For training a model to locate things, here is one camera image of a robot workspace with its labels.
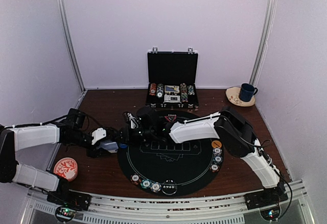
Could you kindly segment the blue playing card deck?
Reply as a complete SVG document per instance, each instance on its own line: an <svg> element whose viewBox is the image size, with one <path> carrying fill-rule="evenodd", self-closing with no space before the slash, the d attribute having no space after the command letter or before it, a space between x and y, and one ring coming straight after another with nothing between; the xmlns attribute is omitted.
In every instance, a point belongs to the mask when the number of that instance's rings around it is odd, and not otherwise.
<svg viewBox="0 0 327 224"><path fill-rule="evenodd" d="M118 147L117 142L112 142L110 140L105 140L105 141L100 142L97 149L100 149L100 148L103 148L103 149L109 151L110 153L117 153L119 147Z"/></svg>

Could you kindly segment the red black chips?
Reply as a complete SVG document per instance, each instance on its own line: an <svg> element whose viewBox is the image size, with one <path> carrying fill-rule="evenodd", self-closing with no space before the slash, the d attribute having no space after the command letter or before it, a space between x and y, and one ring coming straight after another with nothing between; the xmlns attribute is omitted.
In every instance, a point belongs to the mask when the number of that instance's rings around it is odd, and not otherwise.
<svg viewBox="0 0 327 224"><path fill-rule="evenodd" d="M130 180L135 185L139 185L142 182L142 178L138 174L133 174Z"/></svg>
<svg viewBox="0 0 327 224"><path fill-rule="evenodd" d="M217 164L211 164L210 171L211 172L218 172L220 170L220 166Z"/></svg>

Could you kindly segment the red triangle all-in marker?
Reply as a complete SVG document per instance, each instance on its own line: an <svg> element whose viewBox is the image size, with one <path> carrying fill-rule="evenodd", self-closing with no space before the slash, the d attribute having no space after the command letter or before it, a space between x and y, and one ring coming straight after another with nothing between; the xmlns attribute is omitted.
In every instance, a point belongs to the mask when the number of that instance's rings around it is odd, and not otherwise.
<svg viewBox="0 0 327 224"><path fill-rule="evenodd" d="M177 115L166 115L166 116L164 116L164 118L166 120L166 123L172 124L172 123L176 122Z"/></svg>

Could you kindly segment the green chips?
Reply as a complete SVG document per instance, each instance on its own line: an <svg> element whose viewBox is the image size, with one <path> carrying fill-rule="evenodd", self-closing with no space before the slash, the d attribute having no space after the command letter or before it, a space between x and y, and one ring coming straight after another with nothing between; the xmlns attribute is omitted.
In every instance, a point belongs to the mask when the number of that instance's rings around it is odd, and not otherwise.
<svg viewBox="0 0 327 224"><path fill-rule="evenodd" d="M214 156L213 161L215 162L215 164L221 164L223 162L223 157L221 157L220 155L216 155Z"/></svg>
<svg viewBox="0 0 327 224"><path fill-rule="evenodd" d="M144 189L150 188L152 185L151 181L148 179L142 180L141 181L141 187Z"/></svg>

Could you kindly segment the white blue chips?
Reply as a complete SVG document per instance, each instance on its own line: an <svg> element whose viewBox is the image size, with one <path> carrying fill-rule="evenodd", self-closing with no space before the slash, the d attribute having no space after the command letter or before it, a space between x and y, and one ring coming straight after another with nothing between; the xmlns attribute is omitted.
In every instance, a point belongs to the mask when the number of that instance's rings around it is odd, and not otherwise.
<svg viewBox="0 0 327 224"><path fill-rule="evenodd" d="M153 193L158 193L161 191L161 184L158 183L158 182L155 182L155 183L152 183L151 186L150 186L150 190L153 192Z"/></svg>
<svg viewBox="0 0 327 224"><path fill-rule="evenodd" d="M217 147L213 149L213 154L214 155L221 155L222 154L222 149Z"/></svg>

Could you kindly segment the clear round dealer button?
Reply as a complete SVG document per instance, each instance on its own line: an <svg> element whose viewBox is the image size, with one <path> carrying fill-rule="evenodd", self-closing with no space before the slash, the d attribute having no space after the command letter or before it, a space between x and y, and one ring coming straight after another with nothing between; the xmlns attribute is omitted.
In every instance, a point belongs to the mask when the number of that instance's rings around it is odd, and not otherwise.
<svg viewBox="0 0 327 224"><path fill-rule="evenodd" d="M166 180L161 185L161 191L168 196L174 195L177 189L177 184L173 180Z"/></svg>

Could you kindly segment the orange big blind button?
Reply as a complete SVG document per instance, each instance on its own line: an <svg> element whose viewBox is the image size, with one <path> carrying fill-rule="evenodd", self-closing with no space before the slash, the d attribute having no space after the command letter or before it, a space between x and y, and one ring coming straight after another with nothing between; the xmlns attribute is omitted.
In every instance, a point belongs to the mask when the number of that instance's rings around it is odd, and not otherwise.
<svg viewBox="0 0 327 224"><path fill-rule="evenodd" d="M218 140L213 140L211 145L212 145L212 148L221 148L222 147L222 143Z"/></svg>

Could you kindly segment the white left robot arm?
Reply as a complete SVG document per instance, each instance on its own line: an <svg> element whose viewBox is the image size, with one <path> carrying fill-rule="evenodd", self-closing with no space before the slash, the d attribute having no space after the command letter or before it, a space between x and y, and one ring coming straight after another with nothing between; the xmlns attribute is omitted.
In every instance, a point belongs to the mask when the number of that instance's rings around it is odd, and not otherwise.
<svg viewBox="0 0 327 224"><path fill-rule="evenodd" d="M119 132L96 122L97 128L86 133L85 119L96 119L78 109L71 108L59 118L31 124L1 126L1 183L19 183L53 192L63 206L74 198L68 191L68 180L62 176L20 163L16 153L43 145L76 145L85 148L90 158L111 154L118 150Z"/></svg>

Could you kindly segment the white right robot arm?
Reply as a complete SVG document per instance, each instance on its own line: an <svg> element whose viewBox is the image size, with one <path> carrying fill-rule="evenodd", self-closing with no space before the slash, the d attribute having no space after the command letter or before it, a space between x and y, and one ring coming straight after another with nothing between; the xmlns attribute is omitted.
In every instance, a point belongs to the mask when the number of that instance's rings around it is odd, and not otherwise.
<svg viewBox="0 0 327 224"><path fill-rule="evenodd" d="M266 204L286 198L282 174L252 125L232 108L199 117L144 107L126 118L118 162L125 177L141 190L171 197L192 194L216 178L229 153L259 178Z"/></svg>

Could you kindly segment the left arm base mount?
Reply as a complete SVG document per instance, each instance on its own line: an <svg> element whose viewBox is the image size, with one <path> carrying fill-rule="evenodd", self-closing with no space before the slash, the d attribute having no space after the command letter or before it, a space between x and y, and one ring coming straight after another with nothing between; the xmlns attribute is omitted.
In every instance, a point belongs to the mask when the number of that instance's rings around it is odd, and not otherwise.
<svg viewBox="0 0 327 224"><path fill-rule="evenodd" d="M60 195L49 192L47 201L57 204L55 217L60 222L69 222L73 220L79 211L87 211L91 202L91 195L71 192L67 195Z"/></svg>

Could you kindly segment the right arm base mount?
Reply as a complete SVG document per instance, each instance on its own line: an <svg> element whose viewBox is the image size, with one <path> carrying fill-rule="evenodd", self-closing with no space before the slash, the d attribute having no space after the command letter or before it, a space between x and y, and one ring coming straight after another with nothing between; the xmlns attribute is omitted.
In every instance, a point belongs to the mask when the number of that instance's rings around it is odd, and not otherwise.
<svg viewBox="0 0 327 224"><path fill-rule="evenodd" d="M293 200L293 194L288 197L286 193L260 191L247 193L244 195L244 199L248 210L259 209L263 220L273 222L280 220L288 211ZM289 201L288 205L283 211L281 203L287 200Z"/></svg>

